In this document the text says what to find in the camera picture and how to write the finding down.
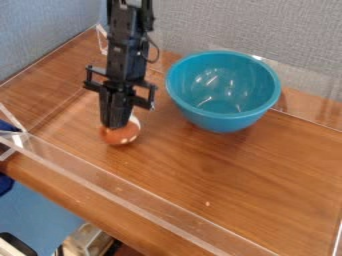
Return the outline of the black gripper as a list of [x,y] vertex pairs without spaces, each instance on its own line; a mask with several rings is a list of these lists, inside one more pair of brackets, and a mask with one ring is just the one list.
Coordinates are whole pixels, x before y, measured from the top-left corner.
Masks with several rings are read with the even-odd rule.
[[[127,125],[132,107],[147,110],[155,108],[156,85],[144,79],[115,80],[109,79],[105,69],[88,65],[85,67],[84,88],[99,93],[100,120],[105,127],[115,129]],[[148,96],[143,98],[136,94],[135,87],[148,90]]]

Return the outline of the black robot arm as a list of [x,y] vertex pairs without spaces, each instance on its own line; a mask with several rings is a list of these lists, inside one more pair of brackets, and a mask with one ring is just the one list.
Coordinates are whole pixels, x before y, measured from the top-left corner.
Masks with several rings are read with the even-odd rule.
[[156,86],[145,81],[148,37],[153,30],[152,0],[107,0],[107,65],[85,67],[84,88],[99,94],[100,122],[105,128],[127,126],[135,106],[151,110]]

